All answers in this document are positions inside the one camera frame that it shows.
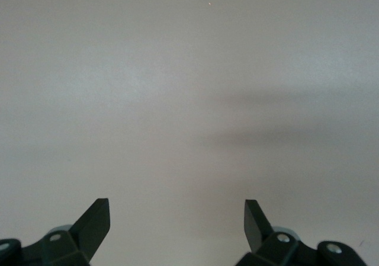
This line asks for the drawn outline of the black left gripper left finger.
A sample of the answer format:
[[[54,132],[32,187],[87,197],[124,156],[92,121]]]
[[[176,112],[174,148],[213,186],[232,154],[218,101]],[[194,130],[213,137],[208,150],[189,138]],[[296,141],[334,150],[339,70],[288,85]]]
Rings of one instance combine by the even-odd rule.
[[[56,227],[29,246],[2,239],[1,265],[87,266],[109,230],[109,200],[98,198],[73,225]]]

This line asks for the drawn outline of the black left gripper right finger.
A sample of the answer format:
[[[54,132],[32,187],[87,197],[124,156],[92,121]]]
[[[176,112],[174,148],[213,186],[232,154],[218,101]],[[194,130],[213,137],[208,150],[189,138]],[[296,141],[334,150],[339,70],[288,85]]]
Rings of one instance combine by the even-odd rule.
[[[313,249],[292,230],[273,228],[256,200],[246,200],[244,231],[250,246],[237,265],[345,265],[367,263],[348,245],[322,241]]]

